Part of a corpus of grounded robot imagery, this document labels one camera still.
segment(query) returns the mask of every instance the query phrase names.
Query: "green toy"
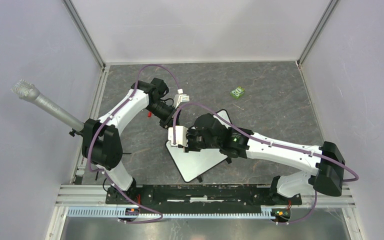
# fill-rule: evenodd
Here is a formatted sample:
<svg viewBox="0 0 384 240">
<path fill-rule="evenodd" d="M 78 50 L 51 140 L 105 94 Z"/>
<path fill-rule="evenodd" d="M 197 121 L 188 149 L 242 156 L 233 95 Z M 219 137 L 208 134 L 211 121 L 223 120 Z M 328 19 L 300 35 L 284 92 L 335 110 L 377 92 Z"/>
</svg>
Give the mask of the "green toy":
<svg viewBox="0 0 384 240">
<path fill-rule="evenodd" d="M 230 92 L 230 95 L 232 95 L 232 97 L 234 97 L 235 99 L 238 99 L 242 95 L 244 95 L 244 93 L 245 93 L 245 89 L 243 89 L 242 87 L 238 86 L 235 90 Z"/>
</svg>

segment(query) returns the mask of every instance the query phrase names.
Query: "microphone head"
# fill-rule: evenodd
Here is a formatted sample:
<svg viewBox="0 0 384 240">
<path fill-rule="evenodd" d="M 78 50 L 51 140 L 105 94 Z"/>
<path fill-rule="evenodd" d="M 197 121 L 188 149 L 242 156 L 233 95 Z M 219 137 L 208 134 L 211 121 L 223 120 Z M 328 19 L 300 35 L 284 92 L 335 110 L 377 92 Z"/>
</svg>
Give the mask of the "microphone head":
<svg viewBox="0 0 384 240">
<path fill-rule="evenodd" d="M 12 88 L 11 91 L 20 99 L 26 100 L 28 102 L 34 101 L 39 94 L 41 93 L 35 85 L 31 84 L 28 81 L 23 79 L 19 80 Z"/>
</svg>

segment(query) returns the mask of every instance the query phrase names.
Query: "green object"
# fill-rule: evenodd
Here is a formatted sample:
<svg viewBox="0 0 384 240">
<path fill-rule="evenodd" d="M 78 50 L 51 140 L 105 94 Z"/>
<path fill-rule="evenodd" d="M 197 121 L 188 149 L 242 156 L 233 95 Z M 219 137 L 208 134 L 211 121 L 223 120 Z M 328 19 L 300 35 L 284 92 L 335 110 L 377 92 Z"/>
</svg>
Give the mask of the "green object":
<svg viewBox="0 0 384 240">
<path fill-rule="evenodd" d="M 238 99 L 242 95 L 244 95 L 244 93 L 245 93 L 245 89 L 243 89 L 242 87 L 238 86 L 235 90 L 230 92 L 230 95 L 232 95 L 232 97 L 234 97 L 235 99 Z"/>
</svg>

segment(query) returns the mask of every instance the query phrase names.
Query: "wall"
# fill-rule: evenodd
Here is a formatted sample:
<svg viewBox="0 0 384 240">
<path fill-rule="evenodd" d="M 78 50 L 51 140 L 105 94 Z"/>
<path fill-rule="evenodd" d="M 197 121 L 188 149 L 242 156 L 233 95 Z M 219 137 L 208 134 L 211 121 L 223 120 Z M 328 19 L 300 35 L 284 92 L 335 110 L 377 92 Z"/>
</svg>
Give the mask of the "wall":
<svg viewBox="0 0 384 240">
<path fill-rule="evenodd" d="M 384 0 L 340 1 L 303 73 L 325 139 L 360 174 L 365 236 L 384 239 Z"/>
<path fill-rule="evenodd" d="M 72 0 L 107 63 L 297 60 L 329 0 Z"/>
<path fill-rule="evenodd" d="M 85 120 L 99 72 L 62 1 L 0 0 L 0 240 L 44 239 L 80 140 L 10 88 L 23 78 Z"/>
</svg>

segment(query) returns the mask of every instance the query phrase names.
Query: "marble-patterned surface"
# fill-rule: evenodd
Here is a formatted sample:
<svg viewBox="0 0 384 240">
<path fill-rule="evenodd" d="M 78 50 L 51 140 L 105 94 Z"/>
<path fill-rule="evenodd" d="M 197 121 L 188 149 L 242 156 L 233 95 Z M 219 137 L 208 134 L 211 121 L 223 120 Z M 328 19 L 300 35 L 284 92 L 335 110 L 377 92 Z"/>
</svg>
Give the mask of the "marble-patterned surface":
<svg viewBox="0 0 384 240">
<path fill-rule="evenodd" d="M 242 128 L 278 140 L 304 145 L 320 145 L 322 137 L 307 95 L 305 85 L 294 62 L 224 62 L 166 64 L 179 79 L 191 101 L 218 111 L 226 109 L 232 122 Z M 111 110 L 124 98 L 136 80 L 142 65 L 113 65 L 109 69 L 99 115 Z M 140 76 L 142 81 L 163 79 L 173 97 L 176 84 L 163 69 L 149 67 Z M 230 91 L 241 86 L 245 94 L 234 99 Z M 207 113 L 191 106 L 182 111 L 180 122 L 189 127 Z M 124 155 L 122 162 L 138 184 L 184 184 L 164 144 L 167 131 L 155 116 L 140 112 L 121 134 Z M 222 162 L 204 174 L 203 183 L 271 183 L 277 175 L 297 170 L 266 160 L 236 158 L 231 164 Z M 82 184 L 101 184 L 100 175 L 87 172 Z"/>
</svg>

